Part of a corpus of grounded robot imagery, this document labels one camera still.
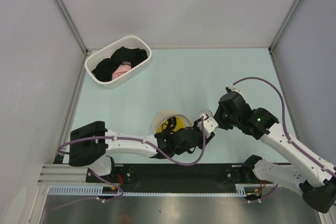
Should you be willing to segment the yellow bra with black straps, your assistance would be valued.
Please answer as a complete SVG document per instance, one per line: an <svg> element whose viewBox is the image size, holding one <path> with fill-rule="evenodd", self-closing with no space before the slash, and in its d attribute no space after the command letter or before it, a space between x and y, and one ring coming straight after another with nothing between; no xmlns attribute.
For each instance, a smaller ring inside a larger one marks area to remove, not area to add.
<svg viewBox="0 0 336 224"><path fill-rule="evenodd" d="M171 116L162 122L157 128L156 132L176 132L185 127L185 123L179 116Z"/></svg>

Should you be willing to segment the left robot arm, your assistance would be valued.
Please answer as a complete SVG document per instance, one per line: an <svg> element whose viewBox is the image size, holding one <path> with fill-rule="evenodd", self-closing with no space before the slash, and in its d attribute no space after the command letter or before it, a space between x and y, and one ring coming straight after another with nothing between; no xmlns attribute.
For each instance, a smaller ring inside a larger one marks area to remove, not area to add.
<svg viewBox="0 0 336 224"><path fill-rule="evenodd" d="M148 136L121 134L109 130L103 121L95 121L70 133L69 165L88 167L103 181L115 178L113 154L133 154L154 159L170 159L203 149L215 136L218 123L212 117L198 119L193 126L176 132L166 130Z"/></svg>

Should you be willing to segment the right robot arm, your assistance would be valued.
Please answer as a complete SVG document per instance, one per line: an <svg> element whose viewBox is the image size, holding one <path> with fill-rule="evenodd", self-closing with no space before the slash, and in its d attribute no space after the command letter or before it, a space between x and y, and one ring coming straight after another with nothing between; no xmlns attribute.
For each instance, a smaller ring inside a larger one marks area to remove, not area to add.
<svg viewBox="0 0 336 224"><path fill-rule="evenodd" d="M291 164L284 167L252 155L243 163L245 181L273 182L297 193L320 213L330 210L335 203L335 165L288 134L273 114L264 108L251 109L241 94L231 91L220 98L214 119L220 129L236 127L271 147Z"/></svg>

